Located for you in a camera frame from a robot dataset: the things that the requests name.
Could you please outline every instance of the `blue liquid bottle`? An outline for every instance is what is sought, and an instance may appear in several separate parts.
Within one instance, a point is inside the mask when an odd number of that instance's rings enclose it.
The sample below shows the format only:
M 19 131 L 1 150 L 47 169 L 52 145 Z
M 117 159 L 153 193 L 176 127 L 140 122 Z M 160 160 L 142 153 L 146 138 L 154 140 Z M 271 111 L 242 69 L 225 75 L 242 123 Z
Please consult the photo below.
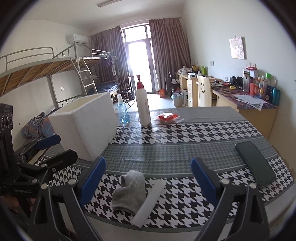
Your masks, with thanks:
M 128 114 L 128 109 L 126 107 L 126 103 L 123 102 L 121 94 L 117 95 L 117 110 L 119 115 L 119 122 L 120 123 L 129 123 L 130 122 L 130 116 Z

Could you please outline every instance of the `curtain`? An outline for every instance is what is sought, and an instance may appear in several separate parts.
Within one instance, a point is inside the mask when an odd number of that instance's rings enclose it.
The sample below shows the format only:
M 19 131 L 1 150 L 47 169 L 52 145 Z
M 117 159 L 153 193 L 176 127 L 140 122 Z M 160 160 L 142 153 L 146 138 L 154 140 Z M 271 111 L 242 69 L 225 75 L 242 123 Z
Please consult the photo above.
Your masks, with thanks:
M 160 89 L 166 89 L 165 77 L 183 66 L 190 67 L 189 45 L 179 18 L 149 20 L 155 69 Z
M 117 68 L 115 69 L 120 89 L 122 90 L 123 82 L 129 77 L 129 73 L 121 28 L 118 26 L 91 36 L 91 45 L 93 49 L 112 52 L 113 55 L 116 55 L 115 59 L 117 61 Z M 95 74 L 98 77 L 98 83 L 104 83 L 116 79 L 112 68 L 104 66 L 103 63 L 96 65 L 94 69 Z

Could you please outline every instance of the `white foam block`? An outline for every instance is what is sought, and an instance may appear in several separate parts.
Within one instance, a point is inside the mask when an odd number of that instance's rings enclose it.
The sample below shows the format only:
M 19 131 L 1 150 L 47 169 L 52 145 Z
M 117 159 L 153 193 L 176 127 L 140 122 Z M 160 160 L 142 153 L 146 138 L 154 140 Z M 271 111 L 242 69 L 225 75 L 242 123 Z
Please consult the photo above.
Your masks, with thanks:
M 94 161 L 117 131 L 117 117 L 109 93 L 79 98 L 49 116 L 65 150 L 79 158 Z
M 146 197 L 143 205 L 140 207 L 139 211 L 136 213 L 135 217 L 131 221 L 132 225 L 135 225 L 141 228 L 146 223 L 147 218 L 152 212 L 164 188 L 165 188 L 165 181 L 162 181 L 161 179 L 157 179 L 150 193 Z

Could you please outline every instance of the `door frame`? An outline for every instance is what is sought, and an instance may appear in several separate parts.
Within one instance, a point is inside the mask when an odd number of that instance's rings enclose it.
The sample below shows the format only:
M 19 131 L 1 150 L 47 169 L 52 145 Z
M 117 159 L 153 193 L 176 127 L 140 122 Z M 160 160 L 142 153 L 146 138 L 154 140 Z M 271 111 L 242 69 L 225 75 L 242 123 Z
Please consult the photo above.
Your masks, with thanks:
M 153 57 L 152 57 L 152 50 L 151 50 L 151 38 L 148 38 L 148 33 L 147 33 L 147 25 L 148 24 L 142 24 L 142 25 L 137 25 L 137 26 L 133 26 L 130 28 L 135 28 L 135 27 L 139 27 L 139 26 L 144 26 L 145 27 L 145 32 L 146 32 L 146 38 L 145 39 L 140 39 L 140 40 L 136 40 L 136 41 L 132 41 L 132 42 L 126 42 L 126 29 L 129 28 L 124 28 L 122 29 L 123 32 L 123 37 L 124 37 L 124 47 L 126 50 L 126 57 L 128 60 L 128 71 L 130 76 L 133 76 L 133 71 L 131 69 L 131 64 L 130 64 L 130 57 L 129 57 L 129 51 L 128 51 L 128 45 L 132 44 L 132 43 L 137 43 L 137 42 L 145 42 L 146 44 L 146 50 L 147 50 L 147 56 L 148 56 L 148 63 L 149 63 L 149 69 L 150 69 L 150 77 L 151 77 L 151 84 L 152 84 L 152 92 L 148 92 L 148 94 L 155 94 L 156 93 L 156 89 L 155 89 L 155 79 L 154 79 L 154 64 L 153 64 Z M 135 84 L 135 78 L 132 78 L 132 87 L 133 90 L 136 90 L 136 84 Z

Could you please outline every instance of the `smartphone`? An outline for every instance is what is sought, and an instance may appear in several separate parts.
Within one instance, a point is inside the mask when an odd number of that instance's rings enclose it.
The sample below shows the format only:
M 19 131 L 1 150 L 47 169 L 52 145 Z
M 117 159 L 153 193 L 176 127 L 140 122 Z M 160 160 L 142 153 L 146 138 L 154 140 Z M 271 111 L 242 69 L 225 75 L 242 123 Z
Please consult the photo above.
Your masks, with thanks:
M 258 188 L 262 189 L 276 179 L 273 169 L 251 141 L 237 143 L 235 149 L 250 169 Z

